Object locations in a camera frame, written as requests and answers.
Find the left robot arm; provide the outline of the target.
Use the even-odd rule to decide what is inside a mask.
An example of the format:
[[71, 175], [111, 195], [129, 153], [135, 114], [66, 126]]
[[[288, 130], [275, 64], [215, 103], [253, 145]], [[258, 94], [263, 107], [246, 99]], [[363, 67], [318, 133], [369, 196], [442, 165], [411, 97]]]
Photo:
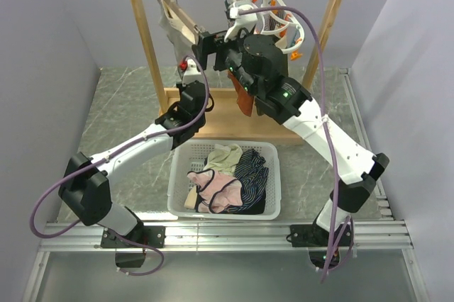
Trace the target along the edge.
[[195, 81], [180, 84], [178, 89], [179, 101], [142, 133], [97, 155], [87, 157], [78, 152], [73, 156], [65, 172], [67, 181], [58, 191], [85, 226], [108, 228], [127, 247], [145, 242], [145, 228], [131, 209], [112, 201], [111, 186], [142, 163], [191, 139], [206, 122], [206, 85]]

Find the olive green underwear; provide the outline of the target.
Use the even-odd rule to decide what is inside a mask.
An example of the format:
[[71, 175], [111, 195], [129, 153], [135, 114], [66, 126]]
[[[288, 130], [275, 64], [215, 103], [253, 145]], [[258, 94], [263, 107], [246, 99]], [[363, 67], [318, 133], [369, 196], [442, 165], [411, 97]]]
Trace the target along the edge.
[[269, 116], [269, 106], [266, 102], [255, 101], [255, 107], [258, 116]]

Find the beige underwear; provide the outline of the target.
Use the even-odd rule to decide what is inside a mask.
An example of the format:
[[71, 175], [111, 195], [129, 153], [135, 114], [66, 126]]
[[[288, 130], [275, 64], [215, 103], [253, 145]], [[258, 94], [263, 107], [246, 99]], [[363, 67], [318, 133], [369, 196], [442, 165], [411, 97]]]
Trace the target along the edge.
[[176, 63], [180, 63], [185, 55], [193, 54], [192, 45], [196, 44], [197, 39], [170, 9], [164, 9], [160, 0], [157, 3], [160, 6], [159, 25], [172, 44]]

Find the wooden clip hanger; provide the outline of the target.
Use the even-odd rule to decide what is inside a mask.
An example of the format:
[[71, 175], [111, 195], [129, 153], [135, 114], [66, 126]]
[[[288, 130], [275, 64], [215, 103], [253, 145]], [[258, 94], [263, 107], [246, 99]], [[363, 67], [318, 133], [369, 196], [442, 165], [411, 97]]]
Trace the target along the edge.
[[189, 29], [196, 40], [200, 33], [205, 31], [203, 26], [199, 26], [189, 14], [179, 5], [178, 0], [160, 0], [164, 9], [170, 9], [178, 19]]

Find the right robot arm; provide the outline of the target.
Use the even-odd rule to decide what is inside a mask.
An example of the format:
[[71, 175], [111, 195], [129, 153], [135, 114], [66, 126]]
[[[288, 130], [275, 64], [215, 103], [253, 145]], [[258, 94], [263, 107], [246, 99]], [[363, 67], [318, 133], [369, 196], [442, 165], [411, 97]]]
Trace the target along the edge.
[[271, 35], [242, 28], [228, 39], [224, 31], [203, 32], [192, 50], [202, 67], [214, 55], [214, 69], [229, 71], [260, 114], [296, 133], [333, 167], [335, 187], [312, 227], [318, 244], [330, 244], [341, 223], [368, 200], [388, 156], [363, 148], [323, 113], [310, 92], [287, 74], [287, 58]]

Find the white round clip hanger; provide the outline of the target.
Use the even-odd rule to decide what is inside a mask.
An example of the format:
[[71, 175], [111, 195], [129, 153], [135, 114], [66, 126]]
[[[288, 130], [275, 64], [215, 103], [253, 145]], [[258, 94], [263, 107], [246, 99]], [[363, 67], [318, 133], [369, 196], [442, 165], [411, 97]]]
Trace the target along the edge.
[[[226, 14], [228, 7], [236, 1], [227, 0]], [[257, 8], [273, 8], [271, 11], [257, 13], [258, 23], [251, 33], [256, 35], [269, 35], [277, 39], [275, 45], [291, 61], [302, 57], [300, 47], [305, 39], [305, 32], [298, 20], [287, 10], [284, 10], [283, 0], [249, 0]]]

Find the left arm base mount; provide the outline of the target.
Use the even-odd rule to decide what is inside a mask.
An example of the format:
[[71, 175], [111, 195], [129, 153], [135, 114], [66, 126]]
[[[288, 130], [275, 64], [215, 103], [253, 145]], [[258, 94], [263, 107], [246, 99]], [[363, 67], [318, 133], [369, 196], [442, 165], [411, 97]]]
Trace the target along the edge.
[[[120, 272], [131, 276], [145, 276], [157, 272], [163, 266], [165, 257], [161, 249], [165, 245], [165, 236], [166, 228], [161, 225], [139, 225], [124, 236], [105, 228], [99, 247], [115, 251], [114, 261]], [[131, 272], [131, 269], [141, 269], [152, 253], [158, 257], [153, 269], [147, 272]]]

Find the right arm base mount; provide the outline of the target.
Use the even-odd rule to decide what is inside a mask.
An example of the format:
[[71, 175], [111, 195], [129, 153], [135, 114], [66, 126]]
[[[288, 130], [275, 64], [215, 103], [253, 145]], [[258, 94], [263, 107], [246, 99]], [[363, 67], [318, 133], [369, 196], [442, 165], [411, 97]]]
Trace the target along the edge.
[[[326, 248], [328, 249], [329, 232], [313, 223], [309, 224], [296, 224], [290, 225], [290, 234], [286, 236], [286, 241], [289, 242], [293, 248]], [[328, 269], [332, 270], [338, 267], [341, 263], [340, 247], [347, 247], [349, 254], [354, 245], [354, 227], [351, 222], [343, 223], [335, 232], [333, 240], [333, 256], [329, 263]], [[322, 269], [327, 260], [326, 251], [310, 251], [309, 259], [311, 263], [317, 268]]]

